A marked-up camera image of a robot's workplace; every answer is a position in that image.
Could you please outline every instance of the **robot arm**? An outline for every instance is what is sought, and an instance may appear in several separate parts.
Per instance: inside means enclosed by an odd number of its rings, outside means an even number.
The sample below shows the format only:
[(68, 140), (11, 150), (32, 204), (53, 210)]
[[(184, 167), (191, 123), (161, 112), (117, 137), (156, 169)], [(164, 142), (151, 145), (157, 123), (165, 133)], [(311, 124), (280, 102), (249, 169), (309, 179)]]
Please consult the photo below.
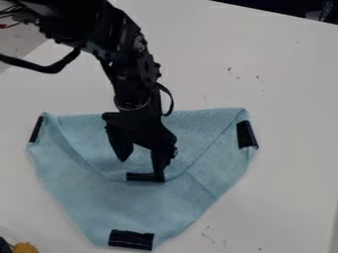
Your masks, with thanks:
[[(0, 60), (44, 73), (56, 73), (74, 60), (81, 50), (92, 53), (111, 80), (119, 113), (105, 113), (111, 146), (126, 161), (138, 144), (151, 151), (153, 173), (127, 174), (128, 180), (164, 182), (164, 169), (176, 155), (176, 136), (161, 122), (173, 111), (168, 89), (157, 80), (160, 64), (149, 53), (140, 27), (107, 0), (15, 0), (21, 6), (13, 19), (33, 23), (55, 42), (74, 48), (51, 66), (0, 55)], [(160, 91), (172, 99), (163, 115)]]

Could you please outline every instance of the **yellow object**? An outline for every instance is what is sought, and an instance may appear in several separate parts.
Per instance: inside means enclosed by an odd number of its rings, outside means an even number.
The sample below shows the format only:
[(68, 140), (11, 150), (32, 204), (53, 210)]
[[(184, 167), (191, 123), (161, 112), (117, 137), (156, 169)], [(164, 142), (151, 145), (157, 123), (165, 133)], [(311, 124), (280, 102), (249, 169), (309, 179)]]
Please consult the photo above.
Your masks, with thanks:
[(39, 253), (37, 248), (31, 243), (18, 243), (13, 248), (13, 253)]

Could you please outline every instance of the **white tabletop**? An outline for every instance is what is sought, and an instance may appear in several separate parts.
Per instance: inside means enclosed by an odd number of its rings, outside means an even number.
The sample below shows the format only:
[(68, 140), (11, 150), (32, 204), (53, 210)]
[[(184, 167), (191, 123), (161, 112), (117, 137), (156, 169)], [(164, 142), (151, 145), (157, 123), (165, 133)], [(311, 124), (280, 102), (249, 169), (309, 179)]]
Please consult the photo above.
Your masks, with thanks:
[[(204, 0), (113, 2), (142, 26), (176, 110), (244, 107), (261, 146), (244, 178), (155, 252), (330, 252), (338, 27)], [(69, 51), (50, 41), (26, 59), (48, 64)], [(25, 148), (42, 111), (114, 109), (111, 84), (87, 53), (57, 75), (14, 67), (0, 75), (1, 225), (42, 253), (112, 252), (84, 238), (43, 188)]]

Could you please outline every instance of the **debris speck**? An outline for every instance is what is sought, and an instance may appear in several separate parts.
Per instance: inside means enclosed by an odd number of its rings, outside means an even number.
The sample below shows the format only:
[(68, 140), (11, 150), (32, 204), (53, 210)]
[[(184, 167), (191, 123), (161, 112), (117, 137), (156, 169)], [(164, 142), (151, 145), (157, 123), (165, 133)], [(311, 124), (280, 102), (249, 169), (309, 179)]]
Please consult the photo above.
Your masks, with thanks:
[(212, 244), (215, 244), (214, 240), (204, 232), (201, 234), (201, 236), (208, 239), (210, 242), (212, 242)]
[(222, 242), (223, 242), (223, 249), (226, 249), (226, 240), (223, 239)]

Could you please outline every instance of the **folded cloth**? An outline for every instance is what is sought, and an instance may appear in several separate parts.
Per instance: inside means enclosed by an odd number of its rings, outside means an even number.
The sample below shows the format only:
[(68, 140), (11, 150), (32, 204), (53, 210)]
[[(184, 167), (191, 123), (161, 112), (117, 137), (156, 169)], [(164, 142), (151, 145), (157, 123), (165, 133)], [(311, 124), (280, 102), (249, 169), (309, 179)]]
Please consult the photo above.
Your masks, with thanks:
[(258, 147), (244, 109), (175, 112), (178, 137), (166, 183), (127, 182), (151, 173), (150, 151), (122, 163), (101, 115), (42, 114), (28, 144), (46, 188), (96, 245), (151, 250), (198, 219), (245, 173)]

